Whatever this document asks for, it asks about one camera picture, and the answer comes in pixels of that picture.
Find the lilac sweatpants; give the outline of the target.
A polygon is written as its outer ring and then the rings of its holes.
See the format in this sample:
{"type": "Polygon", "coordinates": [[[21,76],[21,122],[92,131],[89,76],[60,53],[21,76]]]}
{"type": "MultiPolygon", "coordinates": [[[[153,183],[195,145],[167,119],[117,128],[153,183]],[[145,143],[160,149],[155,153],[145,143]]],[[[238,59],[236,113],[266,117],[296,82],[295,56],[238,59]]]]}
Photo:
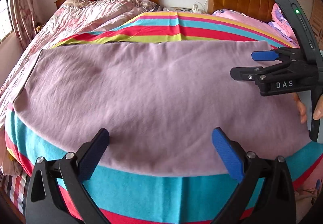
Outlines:
{"type": "Polygon", "coordinates": [[[262,97],[230,70],[253,64],[265,41],[176,41],[59,46],[43,50],[13,102],[41,138],[75,151],[101,128],[101,164],[156,176],[226,173],[214,128],[259,157],[288,157],[310,139],[291,96],[262,97]]]}

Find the white power strip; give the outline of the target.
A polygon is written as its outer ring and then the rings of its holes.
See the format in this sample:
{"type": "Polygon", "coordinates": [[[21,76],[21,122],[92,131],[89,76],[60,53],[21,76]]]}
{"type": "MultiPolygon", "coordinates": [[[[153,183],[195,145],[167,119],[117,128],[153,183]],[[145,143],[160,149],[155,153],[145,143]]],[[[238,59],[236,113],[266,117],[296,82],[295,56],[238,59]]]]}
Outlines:
{"type": "Polygon", "coordinates": [[[194,4],[192,7],[192,12],[193,13],[200,13],[199,6],[198,4],[194,4]]]}

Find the plaid checked bed sheet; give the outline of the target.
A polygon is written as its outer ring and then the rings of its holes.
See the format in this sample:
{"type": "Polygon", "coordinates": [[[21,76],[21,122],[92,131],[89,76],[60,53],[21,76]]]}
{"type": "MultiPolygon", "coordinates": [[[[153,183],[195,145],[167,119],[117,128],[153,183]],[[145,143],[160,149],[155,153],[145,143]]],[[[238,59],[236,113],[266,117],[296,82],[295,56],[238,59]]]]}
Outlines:
{"type": "Polygon", "coordinates": [[[25,215],[26,197],[30,177],[25,172],[20,176],[3,176],[1,174],[1,189],[9,197],[17,210],[25,215]]]}

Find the rolled pink floral quilt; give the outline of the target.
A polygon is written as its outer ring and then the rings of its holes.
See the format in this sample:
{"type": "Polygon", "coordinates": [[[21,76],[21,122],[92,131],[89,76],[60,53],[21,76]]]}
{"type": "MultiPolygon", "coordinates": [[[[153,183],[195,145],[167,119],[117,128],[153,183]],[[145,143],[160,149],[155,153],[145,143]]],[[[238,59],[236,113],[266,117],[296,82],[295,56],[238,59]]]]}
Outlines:
{"type": "Polygon", "coordinates": [[[272,21],[268,24],[276,28],[288,41],[298,45],[297,38],[277,3],[274,3],[273,5],[271,16],[272,21]]]}

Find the pink bed sheet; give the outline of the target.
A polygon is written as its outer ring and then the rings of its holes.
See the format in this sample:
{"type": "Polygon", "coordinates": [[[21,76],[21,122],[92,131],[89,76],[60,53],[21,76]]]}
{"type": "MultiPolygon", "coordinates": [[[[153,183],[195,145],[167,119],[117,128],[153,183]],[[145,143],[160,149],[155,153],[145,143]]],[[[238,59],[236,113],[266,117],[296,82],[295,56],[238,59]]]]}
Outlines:
{"type": "MultiPolygon", "coordinates": [[[[228,9],[217,10],[212,15],[234,20],[246,26],[252,26],[253,28],[261,30],[263,33],[267,33],[270,36],[279,37],[281,40],[288,43],[290,47],[299,47],[299,44],[296,45],[288,41],[276,28],[269,25],[269,22],[263,22],[243,13],[228,9]]],[[[305,205],[306,203],[314,204],[320,194],[322,194],[322,161],[316,163],[316,167],[313,169],[311,175],[297,189],[296,202],[299,205],[305,205]]]]}

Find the rainbow striped blanket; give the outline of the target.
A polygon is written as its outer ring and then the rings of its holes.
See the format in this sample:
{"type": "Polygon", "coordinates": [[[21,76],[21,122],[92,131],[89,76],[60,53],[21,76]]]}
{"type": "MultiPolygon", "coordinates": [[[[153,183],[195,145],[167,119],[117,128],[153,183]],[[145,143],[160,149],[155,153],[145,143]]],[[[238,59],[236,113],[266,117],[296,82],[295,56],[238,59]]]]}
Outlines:
{"type": "MultiPolygon", "coordinates": [[[[73,34],[58,45],[100,44],[104,41],[168,42],[185,40],[266,41],[271,47],[288,46],[252,26],[223,17],[187,13],[143,13],[109,31],[73,34]]],[[[7,111],[5,139],[9,153],[31,176],[38,155],[53,159],[63,151],[43,140],[7,111]]],[[[295,192],[322,161],[322,146],[308,144],[287,159],[295,192]]],[[[98,167],[86,184],[105,216],[118,223],[209,223],[236,186],[227,174],[195,177],[158,177],[98,167]]],[[[299,205],[306,211],[312,204],[299,205]]]]}

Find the barred window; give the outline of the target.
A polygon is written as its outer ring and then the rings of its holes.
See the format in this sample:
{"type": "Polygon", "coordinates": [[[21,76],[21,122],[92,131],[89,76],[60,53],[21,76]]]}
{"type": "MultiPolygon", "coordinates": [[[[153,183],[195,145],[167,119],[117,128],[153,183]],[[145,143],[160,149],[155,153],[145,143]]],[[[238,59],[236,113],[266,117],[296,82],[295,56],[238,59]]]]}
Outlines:
{"type": "Polygon", "coordinates": [[[1,0],[0,7],[0,39],[1,43],[7,39],[14,31],[12,18],[10,15],[10,1],[1,0]]]}

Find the floral pink curtain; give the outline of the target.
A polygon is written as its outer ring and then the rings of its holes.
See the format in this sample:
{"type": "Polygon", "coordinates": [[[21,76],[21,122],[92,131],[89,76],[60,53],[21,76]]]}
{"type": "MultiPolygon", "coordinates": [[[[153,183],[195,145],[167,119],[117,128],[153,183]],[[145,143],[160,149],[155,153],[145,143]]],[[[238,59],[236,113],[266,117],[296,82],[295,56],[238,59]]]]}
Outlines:
{"type": "Polygon", "coordinates": [[[24,51],[36,36],[33,0],[10,0],[10,16],[14,33],[24,51]]]}

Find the floral covered nightstand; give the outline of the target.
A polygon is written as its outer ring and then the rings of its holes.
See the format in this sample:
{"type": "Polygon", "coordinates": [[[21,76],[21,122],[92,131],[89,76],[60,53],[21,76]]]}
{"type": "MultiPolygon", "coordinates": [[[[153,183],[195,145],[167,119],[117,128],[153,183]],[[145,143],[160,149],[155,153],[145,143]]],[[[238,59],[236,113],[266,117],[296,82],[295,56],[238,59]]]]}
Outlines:
{"type": "Polygon", "coordinates": [[[163,7],[163,11],[177,11],[177,12],[183,12],[183,13],[192,13],[193,10],[191,8],[186,8],[186,7],[175,7],[175,6],[171,6],[171,7],[163,7]]]}

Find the beige louvered wardrobe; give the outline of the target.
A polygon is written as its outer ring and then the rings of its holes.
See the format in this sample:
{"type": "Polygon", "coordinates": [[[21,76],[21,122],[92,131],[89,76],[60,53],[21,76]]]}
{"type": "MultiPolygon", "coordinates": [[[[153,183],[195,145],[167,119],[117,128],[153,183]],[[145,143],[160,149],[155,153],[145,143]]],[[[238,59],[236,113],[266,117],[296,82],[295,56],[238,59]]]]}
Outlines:
{"type": "Polygon", "coordinates": [[[323,25],[323,4],[321,0],[313,0],[310,25],[318,43],[319,49],[323,49],[322,25],[323,25]]]}

